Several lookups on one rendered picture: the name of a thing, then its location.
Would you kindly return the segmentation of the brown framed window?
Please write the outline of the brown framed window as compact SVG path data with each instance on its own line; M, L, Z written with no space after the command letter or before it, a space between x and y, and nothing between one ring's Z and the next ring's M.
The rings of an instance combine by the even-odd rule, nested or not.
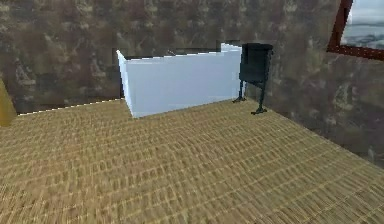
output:
M327 51L384 61L384 0L341 0Z

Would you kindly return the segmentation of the white box-shaped cabinet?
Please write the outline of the white box-shaped cabinet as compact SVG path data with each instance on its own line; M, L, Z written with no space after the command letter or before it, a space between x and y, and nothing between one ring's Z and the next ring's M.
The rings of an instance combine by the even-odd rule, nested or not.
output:
M126 59L118 53L124 98L139 118L235 98L242 50Z

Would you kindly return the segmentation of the yellow wooden furniture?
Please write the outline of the yellow wooden furniture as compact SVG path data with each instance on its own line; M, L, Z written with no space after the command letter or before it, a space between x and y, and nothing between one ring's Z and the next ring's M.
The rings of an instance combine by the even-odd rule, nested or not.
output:
M0 78L0 126L10 126L16 116L17 112L14 108L10 95L6 90L3 80Z

